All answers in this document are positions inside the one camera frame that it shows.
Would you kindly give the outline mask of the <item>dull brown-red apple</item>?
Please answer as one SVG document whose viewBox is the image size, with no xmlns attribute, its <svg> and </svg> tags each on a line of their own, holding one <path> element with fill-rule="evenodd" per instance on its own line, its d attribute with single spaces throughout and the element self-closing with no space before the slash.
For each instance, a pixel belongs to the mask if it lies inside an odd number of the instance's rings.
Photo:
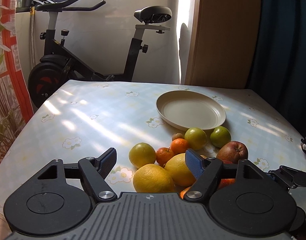
<svg viewBox="0 0 306 240">
<path fill-rule="evenodd" d="M 237 164 L 242 159 L 248 159 L 249 152 L 242 142 L 230 141 L 219 150 L 216 157 Z"/>
</svg>

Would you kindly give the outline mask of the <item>large yellow lemon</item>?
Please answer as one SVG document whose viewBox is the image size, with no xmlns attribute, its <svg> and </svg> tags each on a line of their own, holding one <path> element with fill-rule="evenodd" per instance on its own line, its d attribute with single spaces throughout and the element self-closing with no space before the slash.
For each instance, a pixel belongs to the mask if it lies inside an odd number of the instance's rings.
<svg viewBox="0 0 306 240">
<path fill-rule="evenodd" d="M 185 156 L 185 153 L 175 155 L 165 164 L 164 169 L 171 175 L 176 185 L 189 187 L 196 179 L 186 165 Z"/>
<path fill-rule="evenodd" d="M 133 187 L 139 193 L 175 192 L 171 175 L 162 167 L 146 164 L 133 175 Z"/>
</svg>

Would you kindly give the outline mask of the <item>green apple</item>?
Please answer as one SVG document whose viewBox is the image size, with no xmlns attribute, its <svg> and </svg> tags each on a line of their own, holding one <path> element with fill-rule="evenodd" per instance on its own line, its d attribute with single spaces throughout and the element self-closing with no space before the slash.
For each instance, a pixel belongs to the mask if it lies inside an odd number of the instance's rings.
<svg viewBox="0 0 306 240">
<path fill-rule="evenodd" d="M 188 141 L 190 148 L 195 151 L 201 150 L 207 144 L 206 133 L 197 127 L 189 128 L 184 134 L 184 139 Z"/>
<path fill-rule="evenodd" d="M 231 141 L 229 130 L 223 126 L 216 127 L 210 134 L 210 142 L 218 148 L 222 148 L 225 144 Z"/>
</svg>

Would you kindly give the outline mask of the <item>small brown fruit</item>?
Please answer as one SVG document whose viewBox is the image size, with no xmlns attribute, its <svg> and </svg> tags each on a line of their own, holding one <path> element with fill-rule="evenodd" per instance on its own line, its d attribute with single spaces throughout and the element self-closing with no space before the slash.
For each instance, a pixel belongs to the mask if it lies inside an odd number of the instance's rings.
<svg viewBox="0 0 306 240">
<path fill-rule="evenodd" d="M 171 137 L 172 141 L 176 139 L 184 139 L 184 135 L 182 133 L 174 133 Z"/>
</svg>

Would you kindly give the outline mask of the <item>orange tangerine with stem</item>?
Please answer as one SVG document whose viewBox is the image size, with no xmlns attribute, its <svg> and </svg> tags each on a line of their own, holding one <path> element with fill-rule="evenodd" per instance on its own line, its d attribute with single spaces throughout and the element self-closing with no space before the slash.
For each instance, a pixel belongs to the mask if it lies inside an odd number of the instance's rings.
<svg viewBox="0 0 306 240">
<path fill-rule="evenodd" d="M 175 153 L 169 147 L 162 147 L 156 151 L 156 161 L 161 167 L 164 167 L 174 156 Z"/>
</svg>

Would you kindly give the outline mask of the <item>round yellow-green citrus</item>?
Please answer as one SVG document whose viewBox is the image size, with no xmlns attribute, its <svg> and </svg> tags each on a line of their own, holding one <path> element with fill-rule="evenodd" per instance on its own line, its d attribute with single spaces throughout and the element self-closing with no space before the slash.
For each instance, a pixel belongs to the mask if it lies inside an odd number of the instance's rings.
<svg viewBox="0 0 306 240">
<path fill-rule="evenodd" d="M 151 145 L 140 142 L 129 151 L 129 160 L 134 167 L 141 168 L 146 164 L 155 163 L 156 152 Z"/>
</svg>

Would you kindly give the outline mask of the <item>large yellow lemon front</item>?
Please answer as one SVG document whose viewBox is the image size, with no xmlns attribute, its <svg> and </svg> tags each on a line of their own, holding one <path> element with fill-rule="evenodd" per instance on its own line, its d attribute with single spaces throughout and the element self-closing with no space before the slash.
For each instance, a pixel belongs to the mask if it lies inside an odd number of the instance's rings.
<svg viewBox="0 0 306 240">
<path fill-rule="evenodd" d="M 175 192 L 171 175 L 162 167 L 146 164 L 133 175 L 133 187 L 139 193 Z"/>
</svg>

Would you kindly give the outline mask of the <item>bright red apple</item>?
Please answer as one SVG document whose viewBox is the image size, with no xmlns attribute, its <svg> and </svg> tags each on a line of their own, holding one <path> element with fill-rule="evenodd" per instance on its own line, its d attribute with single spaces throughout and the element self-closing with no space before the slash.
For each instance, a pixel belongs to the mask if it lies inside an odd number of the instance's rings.
<svg viewBox="0 0 306 240">
<path fill-rule="evenodd" d="M 223 162 L 224 164 L 233 164 L 233 162 L 228 161 L 228 160 L 222 160 L 222 162 Z M 222 189 L 222 188 L 224 188 L 224 187 L 226 187 L 226 186 L 228 186 L 228 185 L 234 184 L 235 181 L 236 181 L 235 178 L 222 179 L 221 182 L 220 182 L 220 184 L 219 184 L 219 186 L 218 186 L 218 190 L 220 190 L 220 189 Z"/>
</svg>

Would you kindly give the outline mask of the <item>orange tangerine front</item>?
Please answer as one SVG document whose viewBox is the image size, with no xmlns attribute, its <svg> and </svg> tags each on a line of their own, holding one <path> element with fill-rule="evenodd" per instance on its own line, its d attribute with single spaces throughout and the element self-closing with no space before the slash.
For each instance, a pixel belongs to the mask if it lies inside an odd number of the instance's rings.
<svg viewBox="0 0 306 240">
<path fill-rule="evenodd" d="M 187 191 L 190 189 L 190 187 L 187 187 L 185 189 L 183 189 L 180 193 L 179 193 L 179 196 L 181 199 L 184 198 L 184 195 L 187 193 Z"/>
</svg>

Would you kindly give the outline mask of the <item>beige round plate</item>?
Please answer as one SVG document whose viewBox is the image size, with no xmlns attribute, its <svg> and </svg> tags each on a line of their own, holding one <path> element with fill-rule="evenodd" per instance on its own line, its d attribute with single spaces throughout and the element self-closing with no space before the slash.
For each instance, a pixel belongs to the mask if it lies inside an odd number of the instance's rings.
<svg viewBox="0 0 306 240">
<path fill-rule="evenodd" d="M 160 95 L 156 108 L 166 123 L 182 131 L 193 127 L 210 130 L 226 121 L 226 112 L 219 103 L 189 90 L 173 90 Z"/>
</svg>

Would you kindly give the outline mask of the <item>floral red curtain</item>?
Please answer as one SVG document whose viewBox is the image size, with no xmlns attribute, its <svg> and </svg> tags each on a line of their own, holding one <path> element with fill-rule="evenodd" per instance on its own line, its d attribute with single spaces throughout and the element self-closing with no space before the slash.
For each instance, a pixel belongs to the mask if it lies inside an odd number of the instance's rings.
<svg viewBox="0 0 306 240">
<path fill-rule="evenodd" d="M 16 0 L 0 0 L 0 163 L 33 116 L 19 61 Z"/>
</svg>

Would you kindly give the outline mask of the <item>dark blue curtain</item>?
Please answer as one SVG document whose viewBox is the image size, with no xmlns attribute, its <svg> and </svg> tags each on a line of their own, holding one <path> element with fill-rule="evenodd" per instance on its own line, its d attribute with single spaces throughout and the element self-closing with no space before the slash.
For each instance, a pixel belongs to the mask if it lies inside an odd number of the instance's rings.
<svg viewBox="0 0 306 240">
<path fill-rule="evenodd" d="M 306 0 L 261 0 L 246 86 L 306 136 Z"/>
</svg>

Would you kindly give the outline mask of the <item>black exercise bike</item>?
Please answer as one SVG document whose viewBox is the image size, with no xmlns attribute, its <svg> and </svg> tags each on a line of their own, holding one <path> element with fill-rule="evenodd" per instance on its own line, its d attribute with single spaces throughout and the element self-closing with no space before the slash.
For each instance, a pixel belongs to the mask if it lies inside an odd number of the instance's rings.
<svg viewBox="0 0 306 240">
<path fill-rule="evenodd" d="M 41 105 L 64 83 L 77 81 L 125 81 L 149 79 L 164 66 L 165 54 L 154 52 L 146 40 L 153 33 L 170 31 L 169 7 L 154 5 L 136 10 L 126 29 L 113 29 L 107 22 L 122 18 L 105 1 L 91 7 L 81 0 L 30 0 L 37 14 L 49 16 L 43 54 L 28 77 L 32 103 Z"/>
</svg>

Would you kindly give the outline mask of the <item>wooden wardrobe panel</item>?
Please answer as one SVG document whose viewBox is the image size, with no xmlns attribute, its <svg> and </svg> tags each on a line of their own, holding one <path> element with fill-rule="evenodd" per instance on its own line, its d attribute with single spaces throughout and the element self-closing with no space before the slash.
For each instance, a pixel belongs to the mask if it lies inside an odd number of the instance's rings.
<svg viewBox="0 0 306 240">
<path fill-rule="evenodd" d="M 195 0 L 184 84 L 244 88 L 260 12 L 261 0 Z"/>
</svg>

